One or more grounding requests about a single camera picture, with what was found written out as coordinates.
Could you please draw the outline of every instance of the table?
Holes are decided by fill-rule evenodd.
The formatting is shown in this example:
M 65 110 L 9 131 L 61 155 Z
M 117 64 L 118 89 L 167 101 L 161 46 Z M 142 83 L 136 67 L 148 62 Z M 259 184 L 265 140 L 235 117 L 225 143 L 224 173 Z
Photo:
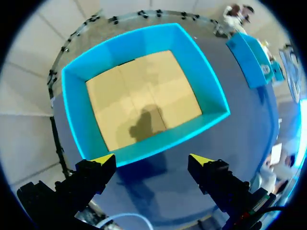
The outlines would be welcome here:
M 271 84 L 250 89 L 227 40 L 194 38 L 212 65 L 231 115 L 200 135 L 162 153 L 118 168 L 94 201 L 111 216 L 137 212 L 157 230 L 176 229 L 212 212 L 215 203 L 189 175 L 188 155 L 222 159 L 240 180 L 249 181 L 276 141 L 278 112 Z M 69 166 L 81 160 L 66 119 L 63 98 L 54 101 L 54 117 Z M 142 220 L 116 220 L 124 229 L 146 229 Z

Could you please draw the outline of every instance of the person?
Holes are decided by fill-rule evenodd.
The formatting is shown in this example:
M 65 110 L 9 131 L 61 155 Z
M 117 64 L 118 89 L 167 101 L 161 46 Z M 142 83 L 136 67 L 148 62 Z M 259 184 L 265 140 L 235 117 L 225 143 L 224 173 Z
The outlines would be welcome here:
M 292 168 L 295 162 L 295 154 L 288 155 L 288 153 L 282 149 L 280 154 L 280 160 L 277 164 L 270 165 L 270 168 L 274 168 L 276 165 L 285 164 L 286 166 Z
M 236 32 L 241 32 L 246 34 L 243 25 L 249 23 L 249 15 L 254 14 L 254 9 L 251 6 L 243 5 L 243 9 L 240 9 L 240 6 L 233 4 L 232 6 L 227 6 L 224 13 L 224 23 L 226 32 L 230 35 L 233 35 Z
M 293 167 L 295 162 L 295 155 L 287 155 L 286 151 L 282 150 L 280 160 L 277 164 L 270 164 L 271 162 L 271 154 L 268 155 L 266 160 L 264 161 L 262 167 L 260 168 L 260 176 L 262 182 L 260 187 L 264 188 L 269 193 L 280 194 L 284 191 L 288 184 L 288 180 L 280 180 L 277 182 L 276 173 L 273 171 L 274 166 L 278 164 L 285 164 L 288 167 Z
M 273 193 L 275 191 L 275 185 L 277 180 L 276 174 L 267 164 L 267 162 L 269 161 L 270 160 L 266 160 L 259 171 L 259 174 L 261 176 L 260 187 L 268 191 L 268 194 Z

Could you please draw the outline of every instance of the blue plastic container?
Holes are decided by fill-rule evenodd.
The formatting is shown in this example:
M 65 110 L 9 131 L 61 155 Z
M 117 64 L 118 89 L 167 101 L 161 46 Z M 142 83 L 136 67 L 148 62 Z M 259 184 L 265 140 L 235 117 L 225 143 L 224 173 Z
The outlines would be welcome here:
M 272 69 L 273 69 L 273 72 L 274 72 L 275 79 L 277 81 L 283 81 L 284 80 L 284 76 L 283 76 L 281 67 L 280 67 L 280 65 L 279 65 L 279 63 L 277 61 L 274 61 L 272 63 Z
M 274 72 L 271 63 L 256 38 L 236 33 L 226 44 L 240 65 L 250 88 L 266 85 L 272 80 Z M 267 66 L 270 72 L 264 74 L 262 65 Z
M 203 115 L 109 152 L 99 131 L 85 82 L 127 61 L 166 50 L 174 54 L 184 71 Z M 82 158 L 93 160 L 114 153 L 118 167 L 180 144 L 230 115 L 223 90 L 208 60 L 176 23 L 130 31 L 93 47 L 62 70 L 62 88 L 67 119 Z

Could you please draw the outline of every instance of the white cable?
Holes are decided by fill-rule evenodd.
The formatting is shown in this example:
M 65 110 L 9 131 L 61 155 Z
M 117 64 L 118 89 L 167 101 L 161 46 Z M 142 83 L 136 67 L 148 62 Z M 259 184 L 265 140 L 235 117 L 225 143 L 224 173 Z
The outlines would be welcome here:
M 142 218 L 146 222 L 148 228 L 150 230 L 154 230 L 151 222 L 145 216 L 142 216 L 142 215 L 137 214 L 137 213 L 121 213 L 121 214 L 110 216 L 110 217 L 100 221 L 98 224 L 96 224 L 96 227 L 101 228 L 102 226 L 104 226 L 106 223 L 108 223 L 111 220 L 114 220 L 114 219 L 119 218 L 119 217 L 127 217 L 127 216 L 135 216 L 135 217 Z

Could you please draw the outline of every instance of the small blue box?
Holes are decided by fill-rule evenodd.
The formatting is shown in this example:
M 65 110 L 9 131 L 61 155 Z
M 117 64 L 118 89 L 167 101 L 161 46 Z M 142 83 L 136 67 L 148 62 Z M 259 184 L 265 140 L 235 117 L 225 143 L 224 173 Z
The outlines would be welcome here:
M 256 38 L 236 33 L 226 44 L 240 65 L 250 88 L 266 85 L 272 80 L 274 72 L 271 63 Z M 262 66 L 267 67 L 269 73 L 264 74 Z

